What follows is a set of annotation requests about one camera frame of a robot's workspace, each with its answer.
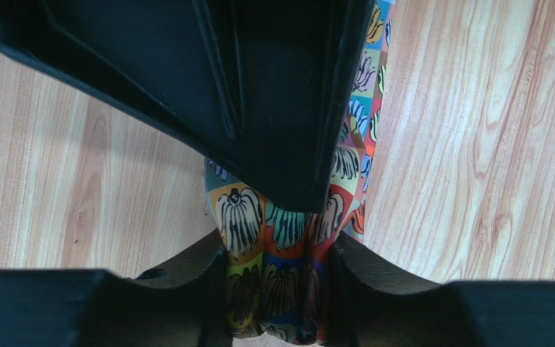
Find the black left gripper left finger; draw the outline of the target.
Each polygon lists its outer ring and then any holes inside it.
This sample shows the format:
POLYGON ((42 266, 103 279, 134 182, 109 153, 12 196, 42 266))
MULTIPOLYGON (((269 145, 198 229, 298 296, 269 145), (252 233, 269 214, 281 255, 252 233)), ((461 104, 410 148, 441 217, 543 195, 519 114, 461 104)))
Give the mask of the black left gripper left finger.
POLYGON ((212 232, 137 278, 0 270, 0 346, 231 346, 226 262, 212 232))

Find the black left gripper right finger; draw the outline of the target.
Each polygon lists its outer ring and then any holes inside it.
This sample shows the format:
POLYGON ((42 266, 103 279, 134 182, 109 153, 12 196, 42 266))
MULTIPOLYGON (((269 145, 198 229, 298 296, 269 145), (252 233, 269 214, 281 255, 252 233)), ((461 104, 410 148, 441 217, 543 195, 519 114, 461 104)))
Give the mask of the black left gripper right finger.
POLYGON ((435 283, 347 235, 329 264, 329 346, 555 346, 555 281, 435 283))

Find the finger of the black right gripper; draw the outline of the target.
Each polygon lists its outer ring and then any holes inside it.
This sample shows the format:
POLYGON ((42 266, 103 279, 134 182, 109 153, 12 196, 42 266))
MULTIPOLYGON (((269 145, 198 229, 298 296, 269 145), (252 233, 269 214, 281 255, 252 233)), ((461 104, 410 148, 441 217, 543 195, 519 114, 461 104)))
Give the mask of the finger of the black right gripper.
POLYGON ((372 1, 0 1, 0 53, 324 209, 372 1))

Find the colourful patterned tie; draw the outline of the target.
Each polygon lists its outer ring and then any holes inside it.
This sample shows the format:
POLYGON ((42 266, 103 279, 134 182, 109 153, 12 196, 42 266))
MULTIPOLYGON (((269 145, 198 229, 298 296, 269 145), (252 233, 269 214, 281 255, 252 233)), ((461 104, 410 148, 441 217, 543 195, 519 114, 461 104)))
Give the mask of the colourful patterned tie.
POLYGON ((226 312, 234 338, 267 334, 302 346, 328 341, 328 253, 340 234, 363 240, 393 6, 374 4, 322 213, 284 210, 205 163, 208 203, 228 253, 226 312))

